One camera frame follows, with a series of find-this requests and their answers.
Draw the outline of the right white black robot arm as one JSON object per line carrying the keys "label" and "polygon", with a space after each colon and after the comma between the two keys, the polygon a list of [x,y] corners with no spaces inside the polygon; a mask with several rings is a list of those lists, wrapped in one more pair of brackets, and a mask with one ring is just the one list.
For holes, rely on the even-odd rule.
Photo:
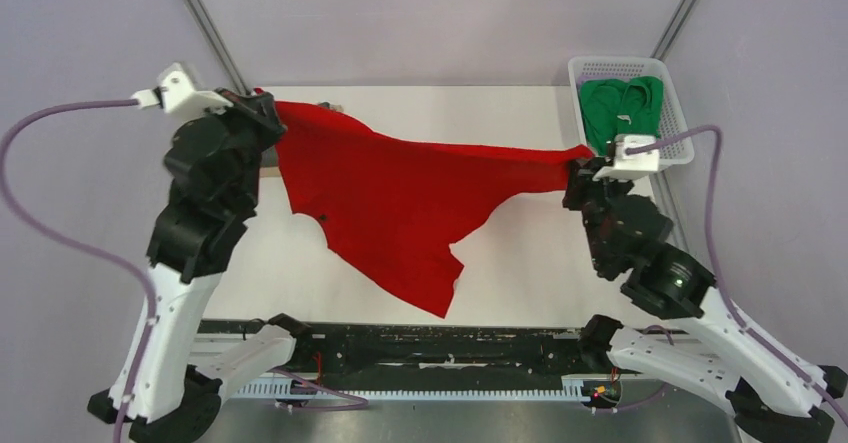
{"label": "right white black robot arm", "polygon": [[631,370],[713,404],[759,442],[826,442],[835,422],[825,402],[841,398],[847,375],[790,353],[719,289],[715,276],[667,240],[672,222],[629,181],[600,176],[601,158],[567,166],[563,205],[580,213],[592,265],[640,310],[696,337],[706,356],[649,339],[604,315],[577,345],[591,371]]}

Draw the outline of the red t-shirt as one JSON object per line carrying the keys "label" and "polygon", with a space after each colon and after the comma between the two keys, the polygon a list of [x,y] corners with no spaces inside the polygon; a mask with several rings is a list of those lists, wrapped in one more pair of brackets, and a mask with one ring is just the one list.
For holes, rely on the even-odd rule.
{"label": "red t-shirt", "polygon": [[533,271],[498,254],[470,269],[453,247],[505,202],[563,190],[589,148],[542,150],[408,141],[316,103],[277,100],[286,126],[276,145],[284,195],[263,202],[264,222],[291,216],[320,231],[328,252],[382,290],[443,318],[456,296],[488,305],[535,293]]}

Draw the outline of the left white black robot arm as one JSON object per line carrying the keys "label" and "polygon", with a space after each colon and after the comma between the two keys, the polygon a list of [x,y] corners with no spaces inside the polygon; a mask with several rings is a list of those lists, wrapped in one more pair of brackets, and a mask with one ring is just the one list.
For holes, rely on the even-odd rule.
{"label": "left white black robot arm", "polygon": [[145,303],[130,352],[88,410],[118,438],[194,442],[251,381],[283,365],[306,368],[314,344],[280,315],[210,361],[191,363],[206,307],[256,214],[262,155],[285,128],[266,92],[161,89],[158,97],[180,123],[163,161],[168,201],[148,244]]}

